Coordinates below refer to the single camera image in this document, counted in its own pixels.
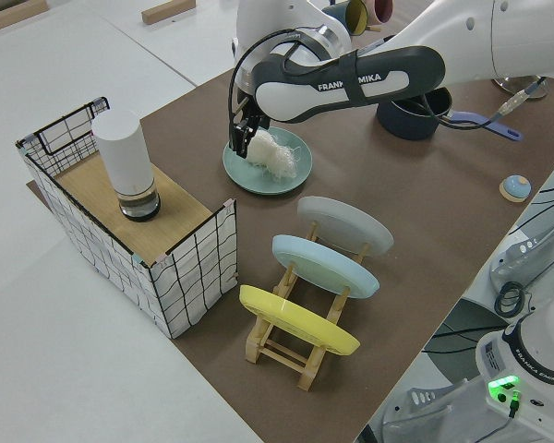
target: pot handle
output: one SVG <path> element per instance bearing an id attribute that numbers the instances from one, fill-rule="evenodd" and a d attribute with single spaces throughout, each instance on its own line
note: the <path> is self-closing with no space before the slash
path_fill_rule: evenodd
<path id="1" fill-rule="evenodd" d="M 484 115 L 480 115 L 476 113 L 468 113 L 466 111 L 450 112 L 449 117 L 450 117 L 450 123 L 453 123 L 453 124 L 474 123 L 474 124 L 481 125 L 488 120 Z M 505 137 L 512 141 L 521 141 L 524 138 L 524 135 L 521 132 L 497 122 L 492 122 L 489 125 L 484 126 L 483 129 L 486 129 L 490 132 L 494 132 L 495 134 Z"/>

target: brown table mat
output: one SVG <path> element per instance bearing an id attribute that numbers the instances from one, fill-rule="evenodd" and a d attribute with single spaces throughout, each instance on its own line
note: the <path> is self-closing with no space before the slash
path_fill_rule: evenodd
<path id="1" fill-rule="evenodd" d="M 263 197 L 223 169 L 228 79 L 223 74 L 171 102 L 142 126 L 152 162 L 205 206 L 237 199 L 240 283 L 269 291 L 277 283 L 283 269 L 271 239 L 306 233 L 295 216 L 302 196 L 368 212 L 395 245 L 366 259 L 381 288 L 350 300 L 339 323 L 362 345 L 348 357 L 327 354 L 309 393 L 295 386 L 291 369 L 263 356 L 257 365 L 245 361 L 254 317 L 237 289 L 174 343 L 266 442 L 352 442 L 524 209 L 500 195 L 501 180 L 524 175 L 536 192 L 554 169 L 554 81 L 546 99 L 505 118 L 524 132 L 520 143 L 444 127 L 430 140 L 403 141 L 379 125 L 375 106 L 274 123 L 305 140 L 314 167 L 298 189 Z M 508 98 L 490 81 L 450 90 L 454 109 L 481 114 Z M 326 313 L 331 297 L 299 281 L 291 300 Z"/>

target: wooden block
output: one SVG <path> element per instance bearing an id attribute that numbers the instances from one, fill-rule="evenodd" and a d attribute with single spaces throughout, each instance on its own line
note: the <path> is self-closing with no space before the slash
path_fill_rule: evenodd
<path id="1" fill-rule="evenodd" d="M 20 5 L 0 11 L 0 29 L 41 14 L 49 9 L 45 0 L 27 0 Z"/>
<path id="2" fill-rule="evenodd" d="M 141 11 L 141 19 L 147 25 L 151 25 L 194 7 L 195 0 L 171 0 L 170 2 Z"/>
<path id="3" fill-rule="evenodd" d="M 148 266 L 211 216 L 185 189 L 155 166 L 152 168 L 161 206 L 153 219 L 144 222 L 131 221 L 121 213 L 98 152 L 55 178 Z"/>

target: white cylindrical container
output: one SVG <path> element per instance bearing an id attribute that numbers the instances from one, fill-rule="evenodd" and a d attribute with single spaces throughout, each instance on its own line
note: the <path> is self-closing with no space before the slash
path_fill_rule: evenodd
<path id="1" fill-rule="evenodd" d="M 160 197 L 138 117 L 126 110 L 104 111 L 92 120 L 92 134 L 121 212 L 137 222 L 156 215 Z"/>

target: wire basket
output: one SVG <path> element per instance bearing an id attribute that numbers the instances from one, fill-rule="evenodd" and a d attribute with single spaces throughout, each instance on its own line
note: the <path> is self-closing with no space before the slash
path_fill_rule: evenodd
<path id="1" fill-rule="evenodd" d="M 16 143 L 53 215 L 80 254 L 169 338 L 176 338 L 236 286 L 236 204 L 228 200 L 147 265 L 55 178 L 97 151 L 92 119 L 101 97 Z"/>

